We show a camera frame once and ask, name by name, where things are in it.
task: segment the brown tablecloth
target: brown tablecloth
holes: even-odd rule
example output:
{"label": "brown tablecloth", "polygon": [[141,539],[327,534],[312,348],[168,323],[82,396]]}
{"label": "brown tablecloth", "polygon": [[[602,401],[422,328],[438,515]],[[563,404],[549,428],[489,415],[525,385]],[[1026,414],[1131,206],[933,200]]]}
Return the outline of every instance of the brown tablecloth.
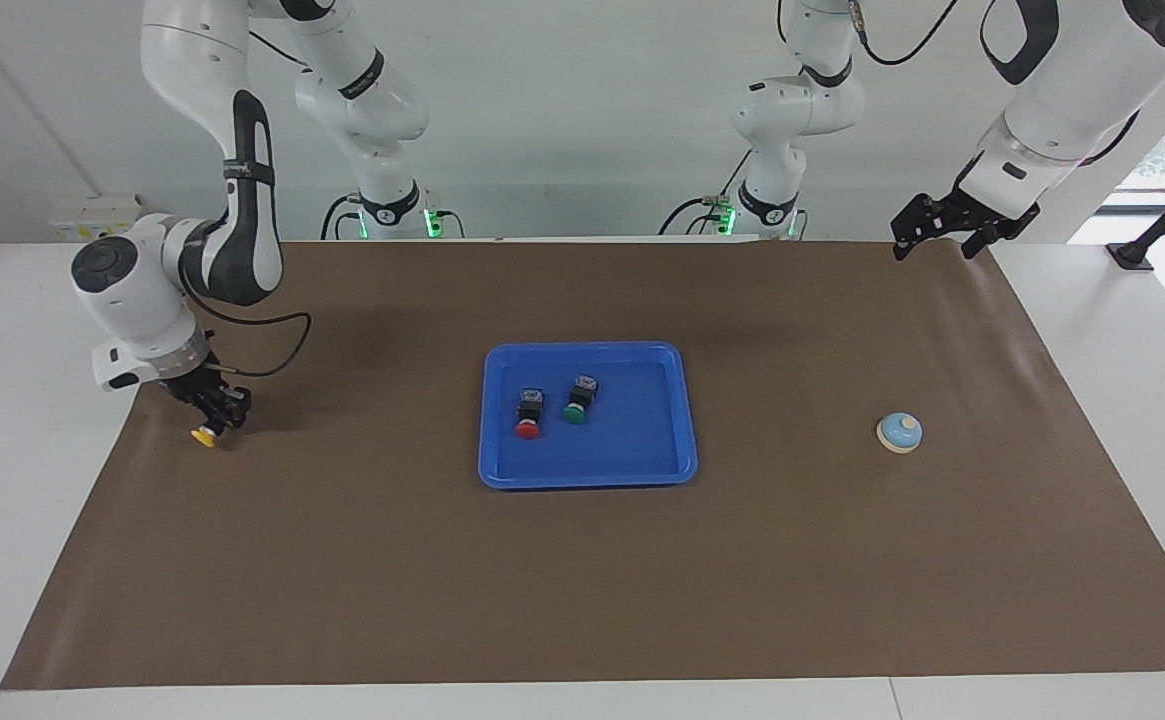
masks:
{"label": "brown tablecloth", "polygon": [[[989,254],[285,261],[253,315],[313,311],[308,350],[218,451],[139,393],[2,687],[1165,670],[1164,552]],[[243,366],[297,332],[207,325]],[[586,340],[679,347],[697,478],[486,488],[486,352]]]}

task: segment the table surface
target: table surface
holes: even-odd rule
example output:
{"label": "table surface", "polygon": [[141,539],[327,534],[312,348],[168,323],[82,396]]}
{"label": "table surface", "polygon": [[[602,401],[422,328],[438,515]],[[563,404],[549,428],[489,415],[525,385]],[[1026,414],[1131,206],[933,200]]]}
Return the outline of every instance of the table surface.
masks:
{"label": "table surface", "polygon": [[[103,333],[71,245],[0,247],[0,678],[133,393],[93,387]],[[1165,551],[1165,292],[1100,247],[995,247]],[[0,717],[1165,717],[1165,673],[0,693]]]}

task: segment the blue round object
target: blue round object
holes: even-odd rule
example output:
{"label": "blue round object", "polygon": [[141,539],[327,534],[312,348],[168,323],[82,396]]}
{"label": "blue round object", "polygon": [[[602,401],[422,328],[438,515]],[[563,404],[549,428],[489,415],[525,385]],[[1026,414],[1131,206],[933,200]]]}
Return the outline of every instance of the blue round object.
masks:
{"label": "blue round object", "polygon": [[884,447],[904,456],[920,446],[924,428],[920,428],[920,421],[915,415],[895,412],[880,421],[875,435]]}

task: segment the blue tray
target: blue tray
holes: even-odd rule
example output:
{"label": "blue tray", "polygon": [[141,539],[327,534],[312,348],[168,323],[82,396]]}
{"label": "blue tray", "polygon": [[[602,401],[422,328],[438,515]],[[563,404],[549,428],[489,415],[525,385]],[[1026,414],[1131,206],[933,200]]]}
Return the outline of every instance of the blue tray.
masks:
{"label": "blue tray", "polygon": [[[578,375],[600,382],[586,423],[560,412]],[[541,437],[515,436],[527,387],[546,394]],[[673,486],[697,473],[684,365],[670,343],[501,345],[485,360],[480,478],[496,489]]]}

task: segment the yellow cap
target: yellow cap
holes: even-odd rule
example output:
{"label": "yellow cap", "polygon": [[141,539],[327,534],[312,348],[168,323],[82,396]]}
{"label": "yellow cap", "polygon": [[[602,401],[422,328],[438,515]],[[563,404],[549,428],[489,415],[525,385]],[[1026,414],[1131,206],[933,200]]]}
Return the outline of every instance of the yellow cap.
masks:
{"label": "yellow cap", "polygon": [[204,428],[196,428],[190,437],[196,438],[204,447],[217,447],[217,436]]}

